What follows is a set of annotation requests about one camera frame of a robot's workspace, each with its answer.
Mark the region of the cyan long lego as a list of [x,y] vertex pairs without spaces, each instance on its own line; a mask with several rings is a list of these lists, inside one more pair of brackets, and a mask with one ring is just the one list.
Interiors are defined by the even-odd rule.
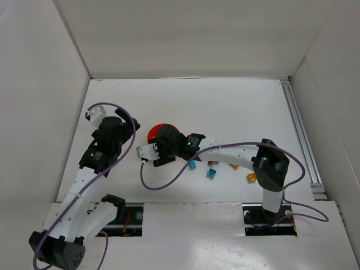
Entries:
[[189,168],[190,168],[191,170],[196,169],[196,163],[195,163],[194,160],[191,160],[191,162],[189,163]]

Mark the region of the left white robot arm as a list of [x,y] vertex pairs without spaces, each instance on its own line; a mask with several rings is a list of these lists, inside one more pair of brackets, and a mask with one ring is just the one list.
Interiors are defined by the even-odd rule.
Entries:
[[107,236],[103,231],[107,224],[125,217],[125,200],[110,194],[89,210],[92,197],[110,170],[126,156],[122,145],[134,143],[140,128],[125,109],[115,108],[114,116],[106,115],[104,103],[96,103],[86,111],[85,118],[95,127],[93,141],[79,162],[73,184],[53,216],[53,223],[40,232],[34,231],[29,238],[34,269],[38,269],[38,262],[59,269],[77,269],[87,245],[98,234]]

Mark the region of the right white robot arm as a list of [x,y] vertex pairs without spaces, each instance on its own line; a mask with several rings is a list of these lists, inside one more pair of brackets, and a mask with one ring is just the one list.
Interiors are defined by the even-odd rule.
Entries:
[[149,131],[147,141],[154,144],[159,157],[153,162],[155,167],[173,162],[176,158],[187,161],[199,152],[195,158],[197,161],[232,163],[254,172],[263,189],[262,214],[273,220],[278,217],[290,160],[275,149],[276,145],[270,139],[261,141],[271,145],[270,148],[256,145],[225,147],[203,134],[185,136],[170,124],[159,124]]

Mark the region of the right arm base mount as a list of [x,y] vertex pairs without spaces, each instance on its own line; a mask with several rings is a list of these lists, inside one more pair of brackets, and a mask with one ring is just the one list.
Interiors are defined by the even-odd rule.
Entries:
[[242,206],[246,236],[297,236],[296,226],[289,204],[280,207],[278,213],[264,210],[260,204]]

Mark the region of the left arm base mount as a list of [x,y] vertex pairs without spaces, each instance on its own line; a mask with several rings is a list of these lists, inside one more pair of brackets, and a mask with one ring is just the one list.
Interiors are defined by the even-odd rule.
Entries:
[[126,210],[122,220],[114,220],[108,223],[102,231],[109,237],[141,237],[144,204],[126,204]]

